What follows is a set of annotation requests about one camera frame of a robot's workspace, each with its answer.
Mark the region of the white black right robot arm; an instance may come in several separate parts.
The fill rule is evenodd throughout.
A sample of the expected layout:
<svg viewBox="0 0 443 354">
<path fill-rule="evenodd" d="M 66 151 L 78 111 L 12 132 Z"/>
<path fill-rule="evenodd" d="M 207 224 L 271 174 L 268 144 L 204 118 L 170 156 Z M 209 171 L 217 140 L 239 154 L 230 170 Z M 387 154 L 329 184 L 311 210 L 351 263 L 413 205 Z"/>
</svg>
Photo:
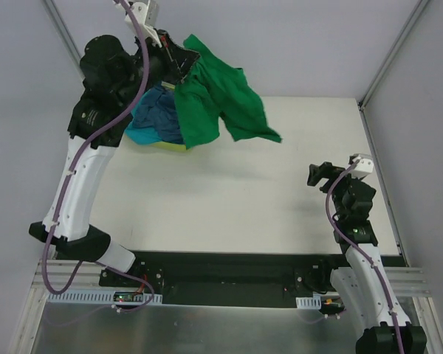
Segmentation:
<svg viewBox="0 0 443 354">
<path fill-rule="evenodd" d="M 348 266 L 329 265 L 317 273 L 319 286 L 336 290 L 354 320 L 356 353 L 424 353 L 425 331 L 411 323 L 387 278 L 369 220 L 376 190 L 363 180 L 374 171 L 370 157 L 356 154 L 348 167 L 311 164 L 307 184 L 325 184 L 326 216 Z"/>
</svg>

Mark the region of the right aluminium frame post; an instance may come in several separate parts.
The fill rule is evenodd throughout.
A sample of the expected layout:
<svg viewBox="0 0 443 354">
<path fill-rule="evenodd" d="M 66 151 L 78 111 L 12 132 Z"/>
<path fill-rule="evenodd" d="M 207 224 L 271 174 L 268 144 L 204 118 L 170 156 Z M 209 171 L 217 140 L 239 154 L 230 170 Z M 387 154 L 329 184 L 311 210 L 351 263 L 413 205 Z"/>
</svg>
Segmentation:
<svg viewBox="0 0 443 354">
<path fill-rule="evenodd" d="M 372 97 L 374 96 L 374 93 L 379 88 L 380 83 L 385 78 L 386 74 L 388 73 L 388 70 L 390 69 L 397 55 L 400 53 L 400 50 L 402 49 L 403 45 L 408 39 L 413 28 L 416 26 L 416 23 L 422 17 L 422 14 L 429 5 L 429 3 L 430 0 L 419 0 L 414 5 L 410 15 L 407 17 L 405 23 L 403 24 L 401 30 L 399 31 L 397 37 L 395 38 L 391 48 L 388 50 L 387 55 L 381 62 L 381 65 L 378 68 L 377 73 L 374 75 L 373 80 L 366 89 L 366 92 L 364 93 L 362 98 L 358 100 L 357 104 L 360 111 L 364 111 L 366 106 L 371 101 Z"/>
</svg>

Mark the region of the aluminium frame post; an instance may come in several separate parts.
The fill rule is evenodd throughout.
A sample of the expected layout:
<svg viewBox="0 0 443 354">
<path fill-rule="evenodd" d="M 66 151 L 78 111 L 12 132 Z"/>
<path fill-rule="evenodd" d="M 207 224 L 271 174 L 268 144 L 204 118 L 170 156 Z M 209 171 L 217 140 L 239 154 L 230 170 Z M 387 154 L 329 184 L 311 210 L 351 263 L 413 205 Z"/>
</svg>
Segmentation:
<svg viewBox="0 0 443 354">
<path fill-rule="evenodd" d="M 422 17 L 422 14 L 429 5 L 429 3 L 430 0 L 419 0 L 414 5 L 410 15 L 407 17 L 405 23 L 403 24 L 401 30 L 399 31 L 397 37 L 395 38 L 391 48 L 388 50 L 387 55 L 381 62 L 381 65 L 378 68 L 377 73 L 374 75 L 373 80 L 366 89 L 366 92 L 364 93 L 362 98 L 358 100 L 357 104 L 360 111 L 364 111 L 366 106 L 371 101 L 372 97 L 374 96 L 374 93 L 379 88 L 380 83 L 385 78 L 386 74 L 388 73 L 388 70 L 390 69 L 397 55 L 400 53 L 400 50 L 402 49 L 403 45 L 408 39 L 413 28 L 416 26 L 416 23 Z"/>
<path fill-rule="evenodd" d="M 63 42 L 63 45 L 72 59 L 73 63 L 78 66 L 80 62 L 80 51 L 75 44 L 72 35 L 63 19 L 63 16 L 60 14 L 60 11 L 53 0 L 42 0 L 43 4 L 52 24 L 58 32 L 60 39 Z"/>
</svg>

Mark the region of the dark blue t shirt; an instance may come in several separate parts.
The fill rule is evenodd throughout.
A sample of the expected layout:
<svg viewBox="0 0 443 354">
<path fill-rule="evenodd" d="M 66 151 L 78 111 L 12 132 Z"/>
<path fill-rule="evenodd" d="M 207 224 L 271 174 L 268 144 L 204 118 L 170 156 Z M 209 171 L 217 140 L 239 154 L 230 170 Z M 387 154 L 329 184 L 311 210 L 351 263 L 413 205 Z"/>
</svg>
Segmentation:
<svg viewBox="0 0 443 354">
<path fill-rule="evenodd" d="M 161 85 L 155 86 L 152 89 L 162 91 L 161 97 L 157 101 L 157 106 L 160 108 L 160 116 L 156 129 L 159 135 L 164 142 L 184 144 L 176 112 L 174 93 Z"/>
</svg>

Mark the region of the lime green plastic basin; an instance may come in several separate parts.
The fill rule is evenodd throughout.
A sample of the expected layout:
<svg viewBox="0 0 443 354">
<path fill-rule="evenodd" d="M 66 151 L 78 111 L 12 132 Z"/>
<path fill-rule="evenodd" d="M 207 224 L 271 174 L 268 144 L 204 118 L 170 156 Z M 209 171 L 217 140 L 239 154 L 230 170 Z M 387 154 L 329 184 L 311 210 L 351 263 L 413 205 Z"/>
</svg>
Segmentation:
<svg viewBox="0 0 443 354">
<path fill-rule="evenodd" d="M 152 144 L 150 144 L 150 146 L 153 148 L 159 148 L 162 150 L 167 150 L 167 151 L 171 151 L 171 152 L 178 152 L 178 153 L 184 153 L 188 150 L 184 144 L 174 144 L 174 143 L 163 142 L 163 141 L 152 143 Z"/>
</svg>

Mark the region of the green t shirt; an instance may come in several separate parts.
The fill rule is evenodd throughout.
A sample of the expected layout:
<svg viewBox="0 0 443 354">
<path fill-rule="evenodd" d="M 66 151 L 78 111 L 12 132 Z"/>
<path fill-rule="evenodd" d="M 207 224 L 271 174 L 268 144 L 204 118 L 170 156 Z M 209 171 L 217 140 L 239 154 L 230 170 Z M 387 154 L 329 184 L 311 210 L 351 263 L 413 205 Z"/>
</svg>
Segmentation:
<svg viewBox="0 0 443 354">
<path fill-rule="evenodd" d="M 253 138 L 282 142 L 281 135 L 269 126 L 262 99 L 248 84 L 243 69 L 216 57 L 195 35 L 188 36 L 183 45 L 200 54 L 174 92 L 186 148 L 216 140 L 220 121 L 235 142 Z"/>
</svg>

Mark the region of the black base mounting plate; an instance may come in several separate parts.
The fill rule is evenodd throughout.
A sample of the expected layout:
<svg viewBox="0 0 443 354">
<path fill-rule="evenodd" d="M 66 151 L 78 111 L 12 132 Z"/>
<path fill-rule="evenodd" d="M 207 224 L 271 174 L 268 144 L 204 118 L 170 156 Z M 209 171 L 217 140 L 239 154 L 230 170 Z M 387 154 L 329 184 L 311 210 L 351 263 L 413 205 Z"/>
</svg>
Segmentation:
<svg viewBox="0 0 443 354">
<path fill-rule="evenodd" d="M 297 297 L 331 289 L 341 254 L 227 254 L 139 251 L 134 276 L 165 305 L 295 308 Z"/>
</svg>

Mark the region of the left aluminium frame post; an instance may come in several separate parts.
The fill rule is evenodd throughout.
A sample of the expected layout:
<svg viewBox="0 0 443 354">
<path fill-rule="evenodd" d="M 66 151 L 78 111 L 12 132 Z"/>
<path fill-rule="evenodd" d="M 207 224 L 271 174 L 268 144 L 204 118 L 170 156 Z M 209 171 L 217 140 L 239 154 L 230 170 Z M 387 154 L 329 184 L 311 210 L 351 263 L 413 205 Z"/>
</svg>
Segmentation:
<svg viewBox="0 0 443 354">
<path fill-rule="evenodd" d="M 72 59 L 73 63 L 78 66 L 80 62 L 80 51 L 75 44 L 72 35 L 63 19 L 63 16 L 60 14 L 60 11 L 53 0 L 42 0 L 43 4 L 52 24 L 58 32 L 60 39 L 63 42 L 63 45 Z"/>
</svg>

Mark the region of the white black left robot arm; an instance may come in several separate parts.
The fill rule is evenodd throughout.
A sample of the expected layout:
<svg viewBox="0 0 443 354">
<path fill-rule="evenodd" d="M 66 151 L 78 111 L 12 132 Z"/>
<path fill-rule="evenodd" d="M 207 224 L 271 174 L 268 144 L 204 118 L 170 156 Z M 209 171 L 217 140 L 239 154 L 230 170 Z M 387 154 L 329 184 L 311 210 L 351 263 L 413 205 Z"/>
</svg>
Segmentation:
<svg viewBox="0 0 443 354">
<path fill-rule="evenodd" d="M 52 206 L 29 233 L 50 242 L 71 260 L 99 263 L 116 269 L 126 287 L 135 286 L 141 269 L 136 256 L 89 222 L 105 169 L 132 121 L 131 111 L 142 94 L 165 81 L 183 81 L 200 55 L 175 44 L 159 32 L 160 44 L 150 38 L 130 55 L 113 35 L 88 42 L 80 59 L 84 92 L 68 126 L 67 156 Z"/>
</svg>

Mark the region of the teal t shirt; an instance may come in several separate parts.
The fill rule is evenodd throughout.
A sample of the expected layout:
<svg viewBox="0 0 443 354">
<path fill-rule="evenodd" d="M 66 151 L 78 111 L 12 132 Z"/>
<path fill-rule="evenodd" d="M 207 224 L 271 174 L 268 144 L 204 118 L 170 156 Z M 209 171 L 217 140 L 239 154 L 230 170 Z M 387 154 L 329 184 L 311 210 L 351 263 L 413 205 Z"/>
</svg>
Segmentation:
<svg viewBox="0 0 443 354">
<path fill-rule="evenodd" d="M 161 94 L 162 91 L 157 88 L 147 91 L 131 111 L 132 121 L 125 132 L 138 145 L 150 145 L 162 141 L 156 129 L 160 116 L 160 108 L 157 106 L 157 101 Z"/>
</svg>

